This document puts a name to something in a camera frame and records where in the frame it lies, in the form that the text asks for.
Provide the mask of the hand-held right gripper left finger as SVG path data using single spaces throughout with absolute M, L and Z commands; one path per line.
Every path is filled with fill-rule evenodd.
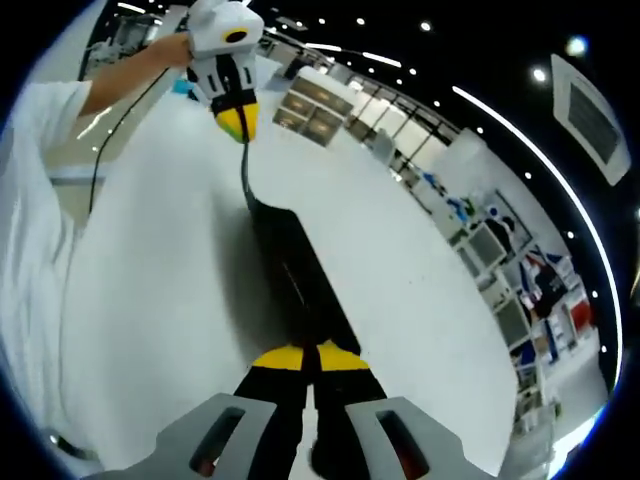
M 93 479 L 287 479 L 302 438 L 304 350 L 261 355 L 232 394 L 218 393 L 163 429 L 153 452 Z

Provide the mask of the person's left hand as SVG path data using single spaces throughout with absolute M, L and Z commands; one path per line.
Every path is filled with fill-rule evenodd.
M 168 67 L 186 68 L 192 60 L 189 35 L 179 32 L 165 38 L 165 57 Z

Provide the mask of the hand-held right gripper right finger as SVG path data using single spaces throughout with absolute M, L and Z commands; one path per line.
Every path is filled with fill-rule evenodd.
M 316 347 L 317 436 L 324 479 L 489 479 L 461 440 L 405 397 L 389 397 L 369 365 L 331 341 Z

